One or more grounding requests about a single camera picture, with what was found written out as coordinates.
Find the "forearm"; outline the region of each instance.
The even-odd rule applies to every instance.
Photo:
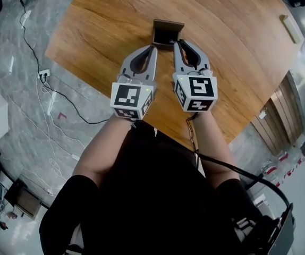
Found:
[[[217,126],[211,112],[200,113],[193,120],[199,153],[235,165],[233,155]],[[201,160],[206,179],[217,188],[222,182],[229,179],[239,179],[239,175],[230,169],[210,161]]]
[[[85,175],[100,185],[130,128],[130,121],[113,115],[84,150],[73,175]]]

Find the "black shirt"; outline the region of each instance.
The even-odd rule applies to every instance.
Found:
[[[83,254],[243,253],[232,220],[261,214],[240,181],[215,190],[186,149],[135,131],[100,188],[81,175],[64,185],[40,226],[44,254],[64,254],[79,224]]]

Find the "table top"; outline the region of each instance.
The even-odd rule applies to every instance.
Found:
[[[259,114],[300,49],[282,15],[292,18],[281,0],[73,0],[46,55],[110,97],[123,60],[151,43],[153,20],[184,23],[181,38],[204,51],[217,77],[213,115],[231,142]],[[173,52],[159,51],[156,99],[145,121],[192,149],[173,73]]]

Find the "gray floor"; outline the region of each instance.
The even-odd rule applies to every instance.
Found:
[[[25,23],[26,39],[38,55],[40,69],[51,69],[51,87],[65,93],[87,120],[97,122],[111,115],[109,99],[45,56],[54,29],[71,1],[26,0],[27,11],[31,10]],[[86,124],[77,116],[72,105],[60,95],[50,104],[50,95],[41,92],[41,85],[36,84],[35,58],[22,38],[23,29],[19,18],[23,8],[18,0],[3,0],[3,4],[0,13],[0,93],[9,103],[10,130],[0,139],[0,160],[14,179],[23,175],[56,195],[77,164],[71,154],[80,156],[83,146],[87,146],[102,124]],[[14,64],[10,73],[12,57]],[[39,104],[36,86],[44,113]],[[52,107],[52,119],[48,115],[49,107]],[[59,113],[66,115],[66,118],[58,119]],[[47,136],[48,127],[44,116],[54,151]],[[83,145],[67,138],[53,125],[52,120],[66,135],[79,139]],[[237,164],[255,174],[260,173],[264,161],[273,158],[251,125],[236,137],[230,148]],[[56,168],[53,167],[54,152]],[[48,205],[53,202],[54,197],[42,188],[25,178],[23,180],[43,202]]]

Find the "black sleeve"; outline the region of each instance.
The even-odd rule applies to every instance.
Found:
[[[257,222],[262,214],[237,179],[227,180],[216,189],[227,213],[236,221],[247,218]]]
[[[98,192],[96,184],[85,176],[73,176],[65,183],[40,224],[44,255],[65,253],[76,226],[90,218],[90,208],[96,208]]]

